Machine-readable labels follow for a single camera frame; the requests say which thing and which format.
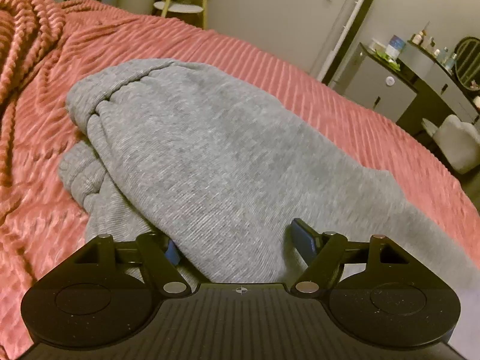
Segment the round black pad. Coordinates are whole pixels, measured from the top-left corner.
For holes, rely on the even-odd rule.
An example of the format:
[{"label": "round black pad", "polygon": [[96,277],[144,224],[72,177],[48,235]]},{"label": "round black pad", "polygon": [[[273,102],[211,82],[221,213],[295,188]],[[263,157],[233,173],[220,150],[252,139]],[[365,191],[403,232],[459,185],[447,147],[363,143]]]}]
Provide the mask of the round black pad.
[{"label": "round black pad", "polygon": [[394,315],[414,314],[427,302],[419,289],[401,283],[379,285],[370,293],[370,300],[379,310]]},{"label": "round black pad", "polygon": [[378,346],[412,349],[448,336],[460,315],[455,292],[410,284],[362,272],[332,290],[329,308],[347,332]]},{"label": "round black pad", "polygon": [[150,317],[153,302],[151,291],[132,276],[70,264],[30,288],[21,311],[35,340],[89,349],[133,334]]},{"label": "round black pad", "polygon": [[67,314],[87,315],[105,309],[110,303],[108,288],[92,283],[74,284],[63,288],[56,298],[57,307]]}]

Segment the bed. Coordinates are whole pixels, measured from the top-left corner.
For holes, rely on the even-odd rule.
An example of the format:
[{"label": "bed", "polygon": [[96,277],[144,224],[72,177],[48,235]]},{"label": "bed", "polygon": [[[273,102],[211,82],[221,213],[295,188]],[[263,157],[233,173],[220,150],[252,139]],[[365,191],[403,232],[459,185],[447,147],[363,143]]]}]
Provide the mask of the bed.
[{"label": "bed", "polygon": [[57,175],[80,133],[65,109],[78,80],[130,59],[204,62],[277,97],[406,197],[480,266],[480,217],[459,182],[398,126],[238,39],[92,0],[0,0],[0,359],[32,344],[23,294],[83,245],[86,213]]}]

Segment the round mirror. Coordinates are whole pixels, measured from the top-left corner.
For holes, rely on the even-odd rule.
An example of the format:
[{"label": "round mirror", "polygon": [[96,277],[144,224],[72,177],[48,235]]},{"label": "round mirror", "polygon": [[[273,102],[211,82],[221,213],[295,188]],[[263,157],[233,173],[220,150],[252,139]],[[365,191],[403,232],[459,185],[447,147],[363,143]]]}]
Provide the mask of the round mirror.
[{"label": "round mirror", "polygon": [[457,80],[469,91],[480,91],[480,39],[469,36],[455,48]]}]

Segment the metal screw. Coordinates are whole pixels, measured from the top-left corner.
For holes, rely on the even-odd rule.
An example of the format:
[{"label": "metal screw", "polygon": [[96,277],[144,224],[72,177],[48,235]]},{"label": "metal screw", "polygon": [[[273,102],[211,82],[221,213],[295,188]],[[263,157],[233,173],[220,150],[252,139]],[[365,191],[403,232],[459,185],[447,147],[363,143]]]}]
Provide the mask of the metal screw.
[{"label": "metal screw", "polygon": [[301,281],[300,283],[297,283],[295,288],[297,289],[297,291],[304,294],[313,294],[320,289],[320,287],[318,287],[318,284],[312,281]]},{"label": "metal screw", "polygon": [[184,283],[179,281],[171,281],[163,286],[165,292],[169,294],[179,294],[187,289],[187,286]]}]

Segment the gray fabric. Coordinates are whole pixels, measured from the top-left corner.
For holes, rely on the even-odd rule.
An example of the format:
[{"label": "gray fabric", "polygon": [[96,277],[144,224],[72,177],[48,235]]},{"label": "gray fabric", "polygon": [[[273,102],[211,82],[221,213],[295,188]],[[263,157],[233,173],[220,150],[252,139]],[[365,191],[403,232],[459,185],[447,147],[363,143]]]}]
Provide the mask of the gray fabric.
[{"label": "gray fabric", "polygon": [[291,284],[305,267],[285,231],[293,218],[356,241],[386,234],[459,293],[452,343],[480,353],[472,261],[390,173],[360,166],[275,97],[205,64],[147,59],[85,78],[66,106],[91,143],[59,169],[90,213],[87,240],[156,228],[212,281]]}]

